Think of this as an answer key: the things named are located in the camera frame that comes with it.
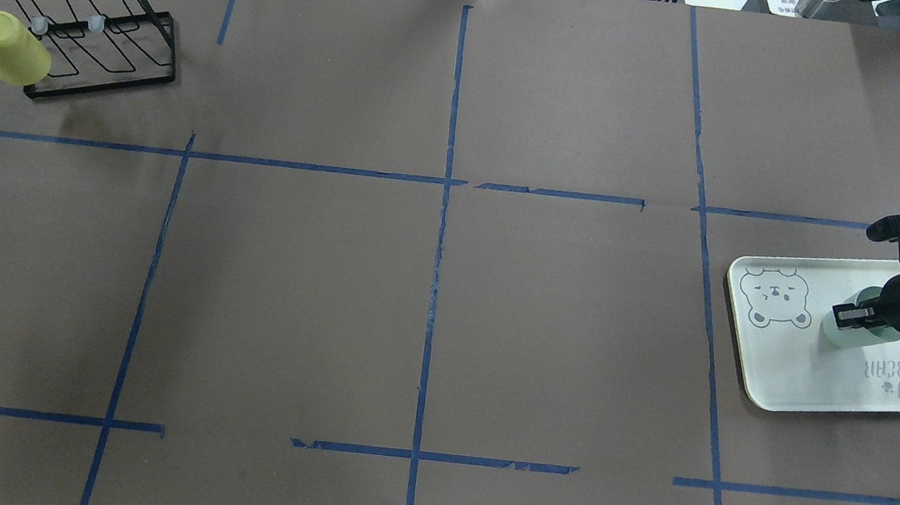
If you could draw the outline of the light green cup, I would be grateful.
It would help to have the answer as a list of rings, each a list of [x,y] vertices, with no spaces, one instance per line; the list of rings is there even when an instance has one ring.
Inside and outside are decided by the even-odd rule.
[[[882,287],[868,286],[859,292],[855,292],[850,298],[844,299],[841,304],[844,302],[854,302],[859,304],[871,304],[875,307],[875,304],[878,302],[878,296],[881,294],[881,290]],[[837,330],[832,321],[830,311],[829,314],[824,316],[821,327],[824,336],[827,337],[828,341],[834,344],[835,347],[843,349],[871,347],[873,345],[877,346],[877,344],[892,344],[893,342],[900,341],[900,332],[892,329],[883,320],[881,320],[881,327],[873,330],[867,330],[860,327],[858,329],[848,329],[848,331]]]

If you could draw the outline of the cream bear tray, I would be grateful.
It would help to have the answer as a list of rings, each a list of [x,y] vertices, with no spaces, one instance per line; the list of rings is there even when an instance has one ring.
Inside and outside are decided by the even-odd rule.
[[[900,413],[900,339],[828,337],[833,307],[900,272],[895,260],[741,256],[727,272],[743,386],[763,410]]]

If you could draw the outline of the yellow cup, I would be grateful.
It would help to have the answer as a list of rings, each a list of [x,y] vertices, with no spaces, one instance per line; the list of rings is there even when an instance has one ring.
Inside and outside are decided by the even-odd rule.
[[[49,51],[12,13],[0,10],[0,80],[12,87],[31,86],[52,68]]]

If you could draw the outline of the silver metal cylinder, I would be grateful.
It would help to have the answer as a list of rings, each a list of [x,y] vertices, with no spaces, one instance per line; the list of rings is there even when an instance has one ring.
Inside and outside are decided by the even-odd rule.
[[[797,0],[794,11],[799,17],[812,20],[828,20],[841,0]]]

